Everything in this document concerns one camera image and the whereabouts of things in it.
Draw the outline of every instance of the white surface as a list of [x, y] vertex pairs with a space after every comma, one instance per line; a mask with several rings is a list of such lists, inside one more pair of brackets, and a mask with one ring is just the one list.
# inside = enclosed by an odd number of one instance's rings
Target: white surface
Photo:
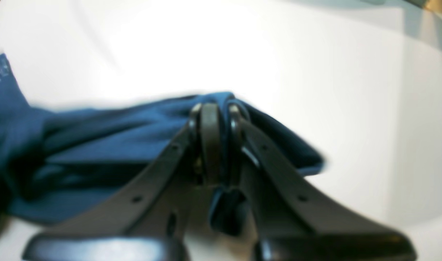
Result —
[[[2, 50], [45, 108], [233, 91], [325, 155], [317, 187], [442, 261], [442, 225], [430, 229], [442, 217], [442, 21], [431, 13], [401, 0], [3, 0]], [[0, 239], [0, 260], [14, 260], [20, 248], [6, 249], [23, 231]], [[197, 253], [232, 260], [215, 242]]]

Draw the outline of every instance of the blue cloth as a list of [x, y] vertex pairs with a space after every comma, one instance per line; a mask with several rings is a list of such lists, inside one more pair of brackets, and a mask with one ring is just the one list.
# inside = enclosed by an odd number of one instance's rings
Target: blue cloth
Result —
[[197, 103], [240, 104], [303, 175], [322, 167], [312, 147], [282, 124], [220, 92], [126, 109], [56, 113], [29, 105], [0, 55], [0, 212], [57, 223], [100, 203], [148, 165]]

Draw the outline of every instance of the white background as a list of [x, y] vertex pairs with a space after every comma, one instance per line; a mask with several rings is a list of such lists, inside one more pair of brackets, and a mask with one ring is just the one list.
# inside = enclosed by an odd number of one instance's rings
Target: white background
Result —
[[[2, 0], [3, 51], [29, 102], [54, 110], [233, 91], [325, 155], [314, 185], [442, 261], [432, 13], [402, 0]], [[0, 260], [36, 230], [12, 220]], [[244, 260], [229, 240], [193, 239], [195, 261]]]

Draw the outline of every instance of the blue fabric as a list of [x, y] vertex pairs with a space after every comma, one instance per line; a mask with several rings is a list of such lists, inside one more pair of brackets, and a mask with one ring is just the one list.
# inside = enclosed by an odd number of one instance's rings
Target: blue fabric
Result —
[[0, 55], [0, 212], [57, 223], [93, 207], [157, 157], [195, 104], [208, 102], [224, 117], [229, 103], [240, 104], [297, 169], [321, 169], [321, 156], [305, 141], [230, 92], [56, 113], [28, 104]]

